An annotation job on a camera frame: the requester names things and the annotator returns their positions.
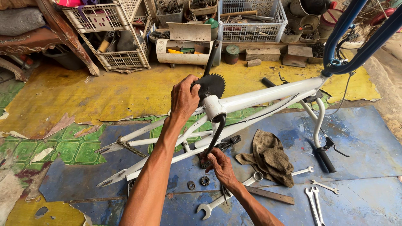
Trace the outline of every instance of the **rag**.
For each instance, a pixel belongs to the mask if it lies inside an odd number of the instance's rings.
[[[250,164],[256,171],[263,173],[264,178],[293,187],[293,165],[283,151],[281,141],[273,133],[257,130],[252,142],[252,154],[240,153],[237,161],[242,165]]]

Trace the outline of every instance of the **bicycle frame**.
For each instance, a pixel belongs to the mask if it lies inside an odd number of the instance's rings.
[[[225,127],[221,133],[221,136],[219,137],[218,141],[216,144],[219,144],[221,140],[229,137],[230,135],[248,127],[249,125],[252,125],[269,115],[272,115],[298,101],[303,105],[303,107],[308,111],[309,115],[313,117],[313,121],[316,122],[316,127],[317,131],[314,131],[314,143],[317,147],[320,147],[320,142],[318,140],[318,132],[321,127],[322,120],[324,118],[324,113],[325,113],[325,107],[324,104],[320,99],[317,99],[317,103],[320,109],[320,115],[318,118],[320,120],[317,122],[317,117],[313,113],[310,107],[305,104],[302,99],[315,95],[317,91],[321,88],[321,86],[327,81],[328,77],[325,76],[318,76],[314,78],[309,78],[305,79],[302,81],[298,82],[291,82],[288,84],[283,84],[280,86],[275,86],[271,88],[266,88],[263,90],[258,90],[254,92],[249,92],[233,97],[228,97],[228,98],[223,98],[219,100],[219,104],[223,106],[226,110],[227,113],[238,111],[241,109],[245,109],[247,107],[252,107],[258,104],[266,103],[269,101],[273,101],[282,97],[287,97],[259,112],[256,112],[247,118],[243,119],[240,121],[240,123],[236,123],[233,125],[229,125]],[[197,110],[193,113],[193,115],[198,115],[203,113],[204,110],[202,107],[197,108]],[[211,131],[204,131],[204,132],[195,132],[193,133],[196,129],[198,129],[200,126],[202,126],[204,123],[208,121],[209,116],[204,115],[202,118],[200,118],[197,122],[195,122],[193,125],[191,125],[184,134],[181,134],[179,138],[177,139],[176,146],[179,144],[183,144],[183,149],[185,150],[184,154],[181,154],[179,156],[176,156],[172,159],[172,163],[178,162],[180,160],[183,160],[185,158],[188,158],[190,156],[193,156],[195,154],[203,152],[211,143],[212,137],[215,133],[216,128],[218,127],[219,123],[213,123],[212,127],[213,129]],[[161,126],[163,124],[164,119],[159,120],[158,122],[155,122],[153,124],[150,124],[142,129],[139,129],[129,135],[126,135],[125,137],[122,137],[121,141],[125,142],[127,139],[133,139],[141,134],[144,134],[151,129],[154,129],[158,126]],[[190,150],[190,147],[188,146],[188,143],[186,141],[187,138],[190,137],[198,137],[198,136],[205,136],[208,135],[207,137],[196,141],[195,142],[195,149]],[[137,141],[131,141],[128,142],[130,146],[138,146],[138,145],[144,145],[144,144],[153,144],[156,143],[158,138],[152,138],[152,139],[145,139],[145,140],[137,140]],[[108,153],[112,151],[116,151],[122,149],[121,146],[116,145],[116,143],[113,143],[111,145],[108,145],[106,147],[103,147],[96,152],[100,153]],[[147,161],[148,157],[139,161],[138,163],[134,164],[133,166],[129,167],[128,169],[123,169],[122,171],[114,174],[112,177],[106,179],[105,181],[101,182],[98,184],[98,186],[106,186],[113,184],[115,182],[118,182],[124,178],[127,180],[132,180],[136,177],[138,177],[139,173]]]
[[[336,45],[339,39],[343,36],[343,34],[351,27],[353,20],[360,12],[366,1],[367,0],[352,1],[349,7],[339,18],[333,33],[330,35],[328,42],[325,45],[324,70],[321,72],[320,76],[220,99],[218,103],[214,103],[219,104],[222,109],[226,110],[226,113],[230,113],[241,109],[245,109],[247,107],[252,107],[258,104],[273,101],[275,99],[279,99],[282,97],[287,97],[257,113],[254,113],[251,116],[248,116],[247,118],[241,120],[240,122],[225,127],[216,144],[219,144],[221,140],[246,128],[247,126],[258,122],[263,118],[268,117],[269,115],[272,115],[290,106],[291,104],[300,102],[303,108],[307,111],[307,113],[315,123],[314,134],[313,134],[314,145],[316,146],[316,148],[321,148],[318,133],[320,131],[322,120],[325,114],[324,104],[321,101],[321,99],[319,98],[316,99],[316,102],[320,110],[319,115],[316,116],[314,112],[311,110],[311,108],[303,101],[303,99],[306,97],[314,96],[321,88],[321,86],[326,82],[326,80],[330,76],[332,76],[332,74],[345,74],[360,67],[377,49],[379,49],[383,45],[383,43],[385,43],[385,41],[387,41],[389,37],[391,37],[393,33],[395,33],[400,27],[402,27],[402,7],[399,7],[394,12],[394,14],[376,31],[376,33],[372,36],[372,38],[359,50],[358,54],[349,63],[341,65],[340,61],[338,59],[335,59],[334,57]],[[204,113],[204,107],[197,108],[197,110],[192,115],[198,115],[201,113]],[[212,123],[213,129],[211,131],[203,131],[195,133],[193,132],[196,129],[198,129],[201,125],[206,123],[208,120],[211,120],[212,117],[213,115],[206,114],[205,116],[200,118],[197,122],[195,122],[192,126],[190,126],[184,134],[181,134],[178,137],[176,146],[178,146],[179,144],[183,144],[183,149],[185,150],[185,153],[174,157],[172,159],[172,163],[178,162],[195,154],[201,153],[209,146],[212,137],[219,126],[218,123]],[[120,141],[127,142],[129,140],[132,140],[141,134],[144,134],[158,126],[163,125],[163,122],[164,119],[159,120],[153,124],[147,125],[137,131],[132,132],[131,134],[122,137]],[[195,148],[193,150],[190,150],[190,147],[186,140],[187,138],[206,136],[206,135],[208,136],[195,142],[194,144]],[[153,144],[156,143],[157,140],[158,138],[152,138],[152,139],[131,141],[128,143],[130,144],[130,146],[138,146],[144,144]],[[108,153],[120,149],[122,149],[120,145],[118,145],[117,143],[113,143],[107,145],[106,147],[100,148],[95,152]],[[140,169],[144,166],[147,159],[148,157],[139,161],[138,163],[134,164],[128,169],[123,169],[122,171],[114,174],[113,176],[99,183],[97,186],[103,187],[123,179],[132,180],[138,177],[139,173],[141,172]]]

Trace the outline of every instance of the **black chainring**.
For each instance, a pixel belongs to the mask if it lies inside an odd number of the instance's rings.
[[[198,96],[200,97],[198,106],[201,106],[201,102],[203,101],[206,93],[215,95],[220,99],[225,91],[225,80],[218,74],[208,74],[207,76],[204,76],[193,82],[191,87],[193,87],[195,84],[201,85],[201,88],[198,91]]]

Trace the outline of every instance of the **gray cushion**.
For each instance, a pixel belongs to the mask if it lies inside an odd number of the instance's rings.
[[[0,35],[16,36],[46,23],[37,7],[0,10]]]

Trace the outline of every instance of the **wrench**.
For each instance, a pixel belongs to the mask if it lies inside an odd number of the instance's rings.
[[[337,194],[337,195],[339,195],[339,189],[337,189],[337,188],[330,188],[330,187],[328,187],[328,186],[325,186],[325,185],[323,185],[323,184],[320,184],[320,183],[318,183],[318,182],[316,182],[315,180],[311,180],[312,182],[312,184],[313,185],[318,185],[318,186],[321,186],[321,187],[323,187],[323,188],[326,188],[326,189],[328,189],[328,190],[331,190],[331,191],[333,191],[335,194]]]
[[[298,174],[301,174],[301,173],[305,173],[305,172],[314,172],[314,170],[312,170],[312,166],[309,166],[307,169],[305,169],[305,170],[300,170],[300,171],[297,171],[297,172],[293,172],[292,173],[292,176],[294,176],[294,175],[298,175]]]
[[[314,196],[316,197],[316,204],[317,204],[317,210],[318,210],[318,218],[320,219],[321,226],[325,226],[324,220],[322,219],[322,212],[321,212],[320,201],[319,201],[319,199],[318,199],[318,192],[319,192],[319,190],[318,190],[318,188],[317,188],[316,186],[312,187],[311,189],[312,189],[312,191],[314,192]]]
[[[313,200],[313,192],[311,191],[311,189],[309,191],[308,188],[306,188],[304,190],[304,192],[307,194],[308,199],[310,200],[310,205],[311,205],[311,208],[313,209],[314,218],[316,219],[316,224],[320,225],[320,220],[318,219],[316,205],[314,204],[314,200]]]
[[[263,174],[262,174],[261,172],[258,172],[258,171],[257,171],[257,172],[254,173],[254,175],[253,175],[250,179],[248,179],[248,180],[246,180],[245,182],[243,182],[243,185],[251,185],[252,183],[254,183],[254,182],[256,182],[256,181],[261,181],[263,178],[264,178]],[[228,196],[227,194],[226,194],[226,195],[223,195],[223,196],[219,197],[218,199],[216,199],[215,201],[211,202],[210,204],[200,204],[200,205],[198,206],[197,213],[198,213],[201,209],[205,210],[206,215],[205,215],[205,217],[202,218],[202,219],[203,219],[203,220],[208,219],[208,218],[211,216],[212,210],[213,210],[215,207],[219,206],[221,203],[223,203],[223,202],[225,201],[225,197],[224,197],[224,196],[226,196],[226,200],[228,200],[230,197],[233,196],[233,194],[232,194],[231,192],[229,192],[229,194],[230,194],[231,196]]]

